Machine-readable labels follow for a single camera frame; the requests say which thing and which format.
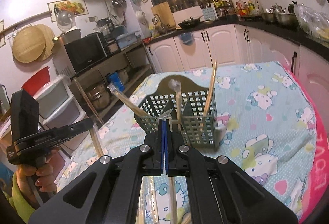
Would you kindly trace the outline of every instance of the metal screw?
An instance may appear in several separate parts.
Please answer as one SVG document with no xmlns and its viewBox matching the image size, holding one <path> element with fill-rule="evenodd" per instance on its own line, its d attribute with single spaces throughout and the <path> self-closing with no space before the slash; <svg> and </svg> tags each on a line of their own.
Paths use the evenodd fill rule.
<svg viewBox="0 0 329 224">
<path fill-rule="evenodd" d="M 221 155 L 220 157 L 218 157 L 218 162 L 221 164 L 226 164 L 228 162 L 228 158 L 226 156 Z"/>
<path fill-rule="evenodd" d="M 142 152 L 148 152 L 151 149 L 151 147 L 149 147 L 148 145 L 142 145 L 141 147 L 139 147 L 139 149 Z"/>
<path fill-rule="evenodd" d="M 102 163 L 102 164 L 107 164 L 111 161 L 111 157 L 109 157 L 108 155 L 104 155 L 102 156 L 99 161 Z"/>
<path fill-rule="evenodd" d="M 186 145 L 181 145 L 178 147 L 178 150 L 180 150 L 181 152 L 185 153 L 189 150 L 189 147 Z"/>
</svg>

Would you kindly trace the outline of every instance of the green sleeve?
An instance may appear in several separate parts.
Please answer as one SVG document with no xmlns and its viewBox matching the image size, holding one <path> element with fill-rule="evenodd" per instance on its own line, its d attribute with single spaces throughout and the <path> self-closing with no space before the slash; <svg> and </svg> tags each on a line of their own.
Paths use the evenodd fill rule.
<svg viewBox="0 0 329 224">
<path fill-rule="evenodd" d="M 30 204 L 24 199 L 22 193 L 20 192 L 19 186 L 17 184 L 16 172 L 13 175 L 12 195 L 13 197 L 9 198 L 9 203 L 16 209 L 22 220 L 27 223 L 31 214 L 34 212 L 34 208 L 30 206 Z"/>
</svg>

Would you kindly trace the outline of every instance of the round wooden board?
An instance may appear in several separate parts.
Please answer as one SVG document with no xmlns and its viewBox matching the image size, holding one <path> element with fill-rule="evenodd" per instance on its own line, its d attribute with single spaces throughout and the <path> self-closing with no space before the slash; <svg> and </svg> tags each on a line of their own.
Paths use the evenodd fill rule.
<svg viewBox="0 0 329 224">
<path fill-rule="evenodd" d="M 38 24 L 38 25 L 36 25 L 36 27 L 42 31 L 44 38 L 46 40 L 46 46 L 45 46 L 42 54 L 38 58 L 38 61 L 42 61 L 42 60 L 47 59 L 52 54 L 51 50 L 54 47 L 54 43 L 53 43 L 52 39 L 55 37 L 55 34 L 54 34 L 53 30 L 46 25 Z"/>
<path fill-rule="evenodd" d="M 45 46 L 46 40 L 42 31 L 35 26 L 28 26 L 15 36 L 12 52 L 17 61 L 30 63 L 38 59 Z"/>
</svg>

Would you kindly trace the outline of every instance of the faucet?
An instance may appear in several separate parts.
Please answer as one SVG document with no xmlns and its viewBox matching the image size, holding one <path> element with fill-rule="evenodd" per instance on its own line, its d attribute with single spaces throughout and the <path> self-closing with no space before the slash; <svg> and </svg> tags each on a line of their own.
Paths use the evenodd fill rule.
<svg viewBox="0 0 329 224">
<path fill-rule="evenodd" d="M 167 33 L 167 26 L 163 24 L 163 22 L 161 21 L 161 18 L 158 14 L 154 14 L 154 18 L 152 18 L 153 25 L 156 26 L 159 21 L 161 23 L 162 31 L 164 31 L 164 33 L 166 34 Z"/>
</svg>

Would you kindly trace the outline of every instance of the white cabinet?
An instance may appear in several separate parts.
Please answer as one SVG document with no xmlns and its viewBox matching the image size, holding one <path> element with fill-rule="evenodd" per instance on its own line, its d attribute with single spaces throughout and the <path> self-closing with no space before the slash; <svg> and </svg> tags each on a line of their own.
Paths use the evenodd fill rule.
<svg viewBox="0 0 329 224">
<path fill-rule="evenodd" d="M 300 47 L 290 41 L 265 31 L 236 25 L 236 37 L 243 63 L 280 62 L 287 70 L 292 68 L 298 76 Z"/>
<path fill-rule="evenodd" d="M 250 64 L 252 62 L 250 56 L 250 45 L 246 39 L 247 28 L 241 25 L 234 25 L 234 26 L 235 26 L 237 44 L 239 46 L 241 62 L 243 64 Z"/>
<path fill-rule="evenodd" d="M 157 73 L 184 71 L 174 38 L 153 43 L 147 48 Z"/>
<path fill-rule="evenodd" d="M 298 79 L 315 103 L 329 132 L 329 63 L 311 50 L 300 47 Z"/>
<path fill-rule="evenodd" d="M 213 63 L 217 59 L 218 65 L 241 64 L 234 25 L 207 28 L 204 32 Z"/>
<path fill-rule="evenodd" d="M 212 67 L 204 31 L 199 30 L 192 34 L 194 42 L 191 45 L 185 45 L 178 36 L 174 38 L 184 70 Z"/>
<path fill-rule="evenodd" d="M 267 33 L 265 35 L 265 47 L 263 54 L 263 62 L 278 61 L 285 69 L 289 71 L 292 70 L 293 60 L 293 73 L 298 77 L 300 63 L 299 45 Z"/>
</svg>

